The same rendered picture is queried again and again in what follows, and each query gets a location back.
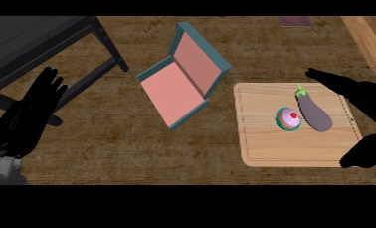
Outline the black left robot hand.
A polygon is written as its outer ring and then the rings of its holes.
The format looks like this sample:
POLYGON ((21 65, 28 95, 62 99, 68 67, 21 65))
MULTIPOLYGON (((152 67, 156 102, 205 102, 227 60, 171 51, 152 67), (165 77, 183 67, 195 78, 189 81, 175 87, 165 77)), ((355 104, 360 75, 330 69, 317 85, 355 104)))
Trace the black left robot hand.
POLYGON ((37 146, 49 116, 68 89, 56 75, 57 70, 47 67, 24 98, 0 116, 0 157, 22 158, 37 146))

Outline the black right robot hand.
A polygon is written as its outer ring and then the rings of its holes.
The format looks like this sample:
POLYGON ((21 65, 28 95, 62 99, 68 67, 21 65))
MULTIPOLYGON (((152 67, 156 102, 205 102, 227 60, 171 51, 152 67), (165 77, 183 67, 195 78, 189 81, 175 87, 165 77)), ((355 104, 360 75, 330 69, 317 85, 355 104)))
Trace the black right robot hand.
MULTIPOLYGON (((355 81, 313 68, 307 70, 305 76, 317 80, 336 94, 342 95, 376 122, 376 83, 355 81)), ((352 166, 370 168, 376 166, 376 133, 363 137, 342 156, 339 165, 342 168, 352 166)))

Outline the pink cupcake with cherry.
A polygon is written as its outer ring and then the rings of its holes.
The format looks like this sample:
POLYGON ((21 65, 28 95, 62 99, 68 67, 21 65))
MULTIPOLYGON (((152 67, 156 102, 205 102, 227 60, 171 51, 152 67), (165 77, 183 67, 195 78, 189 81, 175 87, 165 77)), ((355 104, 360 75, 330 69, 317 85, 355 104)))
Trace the pink cupcake with cherry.
POLYGON ((296 131, 301 128, 301 118, 296 110, 290 107, 282 107, 276 111, 274 121, 277 127, 285 131, 296 131))

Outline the pale wooden cutting board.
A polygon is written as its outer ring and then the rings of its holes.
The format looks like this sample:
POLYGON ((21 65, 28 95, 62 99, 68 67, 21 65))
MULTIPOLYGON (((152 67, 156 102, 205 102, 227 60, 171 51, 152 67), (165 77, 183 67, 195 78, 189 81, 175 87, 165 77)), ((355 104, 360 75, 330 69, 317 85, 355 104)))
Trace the pale wooden cutting board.
POLYGON ((342 96, 318 83, 302 83, 327 112, 333 126, 316 131, 305 121, 295 132, 276 125, 282 107, 299 111, 296 83, 237 83, 233 86, 240 157, 252 167, 339 167, 339 159, 363 138, 342 96))

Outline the pink and teal open box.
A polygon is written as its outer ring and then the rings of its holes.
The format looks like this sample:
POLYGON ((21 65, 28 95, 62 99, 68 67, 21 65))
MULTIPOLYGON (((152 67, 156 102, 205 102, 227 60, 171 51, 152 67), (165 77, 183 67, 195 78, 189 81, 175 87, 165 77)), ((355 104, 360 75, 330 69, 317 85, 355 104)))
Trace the pink and teal open box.
POLYGON ((137 79, 170 130, 208 103, 208 96, 231 65, 189 22, 177 22, 168 56, 137 79))

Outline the purple eggplant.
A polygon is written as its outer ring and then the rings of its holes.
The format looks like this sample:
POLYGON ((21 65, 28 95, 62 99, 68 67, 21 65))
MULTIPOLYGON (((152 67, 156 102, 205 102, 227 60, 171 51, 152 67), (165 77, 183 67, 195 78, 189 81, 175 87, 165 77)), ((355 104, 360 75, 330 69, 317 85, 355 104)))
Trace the purple eggplant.
POLYGON ((314 102, 308 90, 301 86, 301 84, 296 84, 295 98, 307 124, 318 132, 329 131, 333 126, 332 118, 314 102))

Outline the pale wooden plank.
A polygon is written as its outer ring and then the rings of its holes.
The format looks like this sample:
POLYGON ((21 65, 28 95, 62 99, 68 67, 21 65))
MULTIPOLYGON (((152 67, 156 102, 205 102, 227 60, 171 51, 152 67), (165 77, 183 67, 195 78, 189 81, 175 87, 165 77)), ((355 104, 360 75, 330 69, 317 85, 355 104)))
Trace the pale wooden plank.
POLYGON ((341 19, 376 73, 376 16, 342 16, 341 19))

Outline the dark grey appliance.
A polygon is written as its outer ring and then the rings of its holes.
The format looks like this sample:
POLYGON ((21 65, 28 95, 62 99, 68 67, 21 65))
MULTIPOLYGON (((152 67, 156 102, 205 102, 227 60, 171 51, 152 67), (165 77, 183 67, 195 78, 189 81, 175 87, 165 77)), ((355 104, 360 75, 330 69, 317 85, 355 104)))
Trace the dark grey appliance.
POLYGON ((0 90, 88 34, 97 37, 112 57, 66 89, 56 109, 114 66, 125 72, 130 66, 96 16, 0 16, 0 90))

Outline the purple flat object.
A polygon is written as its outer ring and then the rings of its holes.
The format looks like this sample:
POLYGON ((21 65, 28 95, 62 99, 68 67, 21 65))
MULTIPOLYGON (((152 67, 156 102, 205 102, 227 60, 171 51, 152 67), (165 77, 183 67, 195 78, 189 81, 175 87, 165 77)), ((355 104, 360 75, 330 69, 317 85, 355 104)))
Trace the purple flat object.
POLYGON ((311 20, 307 16, 279 16, 277 20, 280 27, 311 27, 311 20))

